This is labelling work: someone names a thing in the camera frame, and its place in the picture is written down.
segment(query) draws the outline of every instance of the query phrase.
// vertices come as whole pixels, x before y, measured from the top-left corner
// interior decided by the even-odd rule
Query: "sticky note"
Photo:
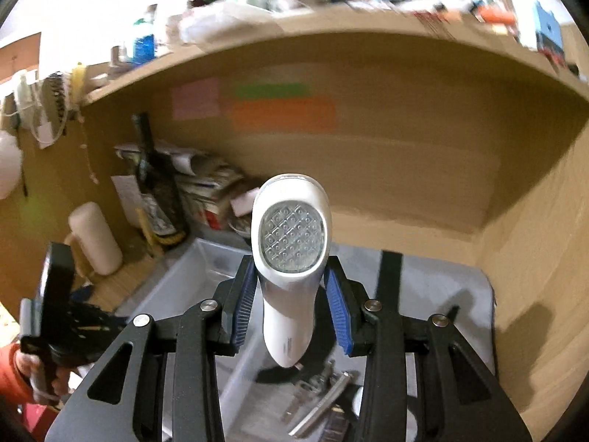
[[[207,78],[172,88],[172,116],[175,121],[215,117],[219,107],[219,79]]]
[[[286,99],[311,96],[308,86],[303,83],[238,85],[233,93],[237,99]]]
[[[333,133],[337,114],[326,97],[234,101],[229,117],[238,132]]]

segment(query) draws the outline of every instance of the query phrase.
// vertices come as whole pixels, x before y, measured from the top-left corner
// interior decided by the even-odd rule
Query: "orange sticky note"
[[[336,129],[335,104],[326,97],[234,101],[229,117],[239,132],[333,133]]]

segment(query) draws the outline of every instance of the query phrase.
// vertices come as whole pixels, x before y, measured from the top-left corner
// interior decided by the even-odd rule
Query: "wooden shelf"
[[[413,60],[478,73],[481,78],[560,87],[589,101],[589,86],[570,71],[553,67],[543,55],[476,23],[440,23],[435,31],[410,14],[335,7],[211,34],[198,46],[153,60],[92,91],[85,105],[120,92],[163,88],[212,74],[342,57],[347,62]]]

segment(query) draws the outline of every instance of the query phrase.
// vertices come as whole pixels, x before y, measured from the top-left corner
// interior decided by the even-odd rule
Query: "white handheld device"
[[[251,247],[264,296],[264,340],[282,367],[296,364],[311,341],[331,225],[328,196],[313,178],[273,177],[255,198]]]

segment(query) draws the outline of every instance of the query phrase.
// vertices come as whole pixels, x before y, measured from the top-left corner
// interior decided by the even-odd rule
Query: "shelf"
[[[116,273],[107,277],[94,275],[94,293],[89,302],[104,311],[114,311],[149,277],[156,261],[150,256],[126,262]]]
[[[569,70],[553,67],[543,55],[513,38],[490,34],[474,22],[452,21],[432,27],[410,14],[334,7],[238,25],[208,38],[92,91],[85,105],[117,93],[164,88],[240,69],[341,58],[348,62],[432,64],[481,77],[573,91],[589,101],[589,86]]]

